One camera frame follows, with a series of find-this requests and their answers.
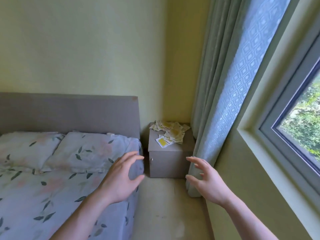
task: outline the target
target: window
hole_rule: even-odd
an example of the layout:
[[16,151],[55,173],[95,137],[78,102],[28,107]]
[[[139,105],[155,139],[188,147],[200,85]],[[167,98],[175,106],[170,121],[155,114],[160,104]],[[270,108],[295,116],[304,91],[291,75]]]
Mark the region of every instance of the window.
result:
[[320,38],[286,81],[259,130],[320,194]]

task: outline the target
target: pillowcase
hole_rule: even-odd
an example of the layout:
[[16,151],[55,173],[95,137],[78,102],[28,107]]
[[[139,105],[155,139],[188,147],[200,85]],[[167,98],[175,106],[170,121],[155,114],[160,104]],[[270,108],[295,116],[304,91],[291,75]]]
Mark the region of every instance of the pillowcase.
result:
[[69,132],[41,171],[59,169],[73,173],[104,173],[125,152],[134,148],[139,150],[139,145],[138,139],[112,133]]
[[0,137],[0,168],[38,174],[64,135],[58,132],[13,132]]

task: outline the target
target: bedside table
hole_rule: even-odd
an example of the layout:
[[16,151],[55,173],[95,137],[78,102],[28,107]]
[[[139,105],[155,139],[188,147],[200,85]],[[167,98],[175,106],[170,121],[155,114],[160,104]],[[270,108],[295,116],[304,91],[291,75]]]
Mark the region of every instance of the bedside table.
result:
[[156,142],[159,135],[164,135],[165,132],[149,130],[150,177],[184,179],[190,167],[186,157],[192,156],[195,147],[192,130],[186,131],[183,144],[173,143],[166,148],[161,148]]

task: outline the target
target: floral bedsheet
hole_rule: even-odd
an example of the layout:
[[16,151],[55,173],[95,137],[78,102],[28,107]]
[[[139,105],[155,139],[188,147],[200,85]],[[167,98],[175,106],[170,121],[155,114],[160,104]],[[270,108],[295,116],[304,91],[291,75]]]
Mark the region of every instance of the floral bedsheet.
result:
[[[142,173],[143,162],[139,160],[132,165],[129,177]],[[105,175],[0,171],[0,239],[49,239]],[[89,239],[130,239],[137,196],[138,188],[126,201],[107,207]]]

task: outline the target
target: gray headboard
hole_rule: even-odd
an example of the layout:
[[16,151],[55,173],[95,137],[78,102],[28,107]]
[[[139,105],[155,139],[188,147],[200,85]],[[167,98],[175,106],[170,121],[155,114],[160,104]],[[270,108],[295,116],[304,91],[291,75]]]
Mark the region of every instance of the gray headboard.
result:
[[0,133],[115,133],[140,139],[137,96],[0,92]]

